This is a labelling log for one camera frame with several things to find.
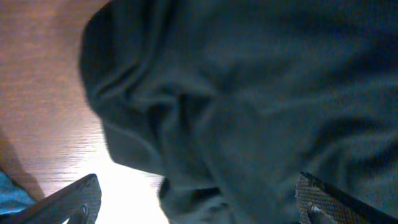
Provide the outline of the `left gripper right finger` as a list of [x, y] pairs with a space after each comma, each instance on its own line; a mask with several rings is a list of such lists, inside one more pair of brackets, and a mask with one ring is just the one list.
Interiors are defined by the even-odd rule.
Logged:
[[397, 219], [346, 194], [308, 172], [301, 172], [295, 197], [301, 224], [397, 224]]

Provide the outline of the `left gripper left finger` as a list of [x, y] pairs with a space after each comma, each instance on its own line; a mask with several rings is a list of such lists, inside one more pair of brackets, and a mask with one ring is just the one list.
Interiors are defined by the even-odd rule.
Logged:
[[97, 175], [89, 174], [1, 224], [95, 224], [100, 207], [100, 183]]

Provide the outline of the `black t-shirt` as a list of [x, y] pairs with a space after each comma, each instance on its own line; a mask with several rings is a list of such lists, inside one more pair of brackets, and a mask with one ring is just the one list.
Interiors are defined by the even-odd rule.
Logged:
[[171, 223], [293, 223], [302, 171], [397, 215], [397, 2], [117, 0], [80, 74]]

